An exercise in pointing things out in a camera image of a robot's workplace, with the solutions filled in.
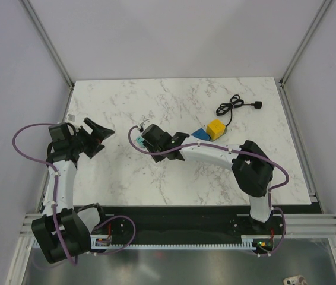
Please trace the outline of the blue cube socket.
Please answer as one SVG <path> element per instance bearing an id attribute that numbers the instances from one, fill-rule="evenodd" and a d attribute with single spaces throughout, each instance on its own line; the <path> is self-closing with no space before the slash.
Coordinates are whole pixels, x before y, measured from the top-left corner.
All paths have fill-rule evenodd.
<path id="1" fill-rule="evenodd" d="M 200 140 L 205 140 L 205 141 L 209 141 L 210 140 L 210 136 L 202 128 L 200 128 L 200 129 L 196 130 L 195 132 L 193 132 L 192 136 L 195 137 L 195 138 L 198 138 Z"/>

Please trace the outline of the yellow cube socket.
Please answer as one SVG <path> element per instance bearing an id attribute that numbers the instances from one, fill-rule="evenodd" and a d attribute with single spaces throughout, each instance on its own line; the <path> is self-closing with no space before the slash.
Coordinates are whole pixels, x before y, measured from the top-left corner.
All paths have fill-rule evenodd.
<path id="1" fill-rule="evenodd" d="M 224 129 L 226 128 L 225 124 L 221 120 L 215 119 L 211 121 L 206 127 L 206 133 L 209 133 L 210 129 Z"/>

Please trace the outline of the teal USB charger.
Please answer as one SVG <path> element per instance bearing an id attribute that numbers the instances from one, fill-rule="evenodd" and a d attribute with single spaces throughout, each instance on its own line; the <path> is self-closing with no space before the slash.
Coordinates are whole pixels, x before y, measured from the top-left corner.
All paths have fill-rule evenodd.
<path id="1" fill-rule="evenodd" d="M 145 148 L 144 139 L 142 136 L 136 137 L 135 142 L 138 144 L 139 148 Z"/>

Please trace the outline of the green power strip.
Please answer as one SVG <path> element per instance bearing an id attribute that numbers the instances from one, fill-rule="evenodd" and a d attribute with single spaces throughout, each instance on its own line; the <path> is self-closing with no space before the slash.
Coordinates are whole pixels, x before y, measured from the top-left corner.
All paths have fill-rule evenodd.
<path id="1" fill-rule="evenodd" d="M 227 133 L 227 128 L 224 129 L 210 129 L 208 135 L 211 141 L 215 141 Z"/>

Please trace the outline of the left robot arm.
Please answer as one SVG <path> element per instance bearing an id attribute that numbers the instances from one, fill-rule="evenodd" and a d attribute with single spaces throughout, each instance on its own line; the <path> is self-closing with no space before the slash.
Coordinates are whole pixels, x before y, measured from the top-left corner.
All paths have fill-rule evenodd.
<path id="1" fill-rule="evenodd" d="M 46 204 L 31 229 L 50 264 L 66 259 L 77 262 L 78 256 L 91 248 L 90 233 L 103 233 L 108 227 L 108 219 L 101 215 L 98 204 L 74 210 L 73 188 L 80 154 L 93 158 L 104 149 L 103 140 L 115 133 L 89 118 L 84 123 L 91 132 L 69 122 L 48 127 L 52 141 L 47 148 L 50 179 Z"/>

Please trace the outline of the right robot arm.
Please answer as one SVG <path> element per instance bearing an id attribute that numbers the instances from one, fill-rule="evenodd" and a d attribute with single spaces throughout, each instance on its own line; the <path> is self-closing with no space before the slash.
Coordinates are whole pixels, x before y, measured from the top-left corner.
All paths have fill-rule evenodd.
<path id="1" fill-rule="evenodd" d="M 261 234 L 271 227 L 268 188 L 274 166 L 255 142 L 246 140 L 242 145 L 223 146 L 183 132 L 171 136 L 155 124 L 144 129 L 141 136 L 155 162 L 198 161 L 231 171 L 240 190 L 249 196 L 251 229 Z"/>

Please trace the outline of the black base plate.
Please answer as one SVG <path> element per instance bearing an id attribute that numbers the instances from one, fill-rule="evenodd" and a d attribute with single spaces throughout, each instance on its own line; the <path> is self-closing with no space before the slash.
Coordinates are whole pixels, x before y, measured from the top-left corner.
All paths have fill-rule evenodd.
<path id="1" fill-rule="evenodd" d="M 283 233 L 282 216 L 266 223 L 250 217 L 245 206 L 230 207 L 113 207 L 95 234 L 108 234 L 116 243 L 238 242 L 243 236 L 271 238 Z"/>

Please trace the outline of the left aluminium frame post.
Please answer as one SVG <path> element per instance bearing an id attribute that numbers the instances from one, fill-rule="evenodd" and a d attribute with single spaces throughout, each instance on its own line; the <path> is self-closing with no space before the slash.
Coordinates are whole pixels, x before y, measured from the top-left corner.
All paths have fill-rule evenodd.
<path id="1" fill-rule="evenodd" d="M 32 25 L 36 29 L 37 34 L 41 38 L 47 52 L 52 58 L 55 66 L 57 67 L 59 73 L 67 84 L 68 88 L 72 90 L 74 88 L 74 82 L 69 75 L 67 69 L 65 68 L 64 63 L 62 62 L 61 57 L 58 54 L 54 44 L 52 43 L 40 17 L 38 16 L 33 4 L 29 0 L 19 0 L 21 6 L 24 8 L 26 14 L 28 15 Z"/>

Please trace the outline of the aluminium frame post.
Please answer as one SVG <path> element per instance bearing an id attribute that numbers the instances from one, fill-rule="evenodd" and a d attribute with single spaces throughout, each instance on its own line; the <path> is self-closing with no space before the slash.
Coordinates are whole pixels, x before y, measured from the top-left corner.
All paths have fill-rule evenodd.
<path id="1" fill-rule="evenodd" d="M 286 67 L 284 74 L 279 79 L 278 83 L 280 87 L 283 88 L 290 78 L 293 70 L 295 69 L 298 61 L 302 57 L 303 53 L 305 52 L 307 46 L 313 39 L 313 36 L 317 32 L 317 29 L 321 25 L 322 21 L 324 20 L 325 16 L 327 15 L 329 9 L 333 5 L 333 0 L 323 0 L 320 7 L 318 8 L 315 16 L 313 17 L 311 23 L 309 24 L 304 36 L 302 37 L 294 55 L 292 56 L 288 66 Z"/>
<path id="2" fill-rule="evenodd" d="M 36 29 L 37 34 L 41 38 L 47 52 L 52 58 L 55 66 L 57 67 L 59 73 L 67 84 L 68 88 L 72 90 L 74 88 L 74 82 L 69 75 L 67 69 L 65 68 L 64 63 L 62 62 L 61 57 L 58 54 L 54 44 L 52 43 L 40 17 L 38 16 L 33 4 L 29 0 L 19 0 L 21 6 L 24 8 L 26 14 L 28 15 L 32 25 Z"/>

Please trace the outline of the right aluminium frame post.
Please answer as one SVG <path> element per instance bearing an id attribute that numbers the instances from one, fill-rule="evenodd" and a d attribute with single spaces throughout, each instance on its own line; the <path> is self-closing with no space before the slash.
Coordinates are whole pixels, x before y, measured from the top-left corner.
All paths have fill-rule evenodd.
<path id="1" fill-rule="evenodd" d="M 317 32 L 317 29 L 321 25 L 322 21 L 324 20 L 325 16 L 327 15 L 329 9 L 333 5 L 333 0 L 323 0 L 320 7 L 318 8 L 315 16 L 313 17 L 311 23 L 309 24 L 304 36 L 302 37 L 294 55 L 292 56 L 288 66 L 286 67 L 284 74 L 279 79 L 278 83 L 280 87 L 283 88 L 290 78 L 293 70 L 295 69 L 298 61 L 302 57 L 303 53 L 305 52 L 307 46 L 313 39 L 313 36 Z"/>

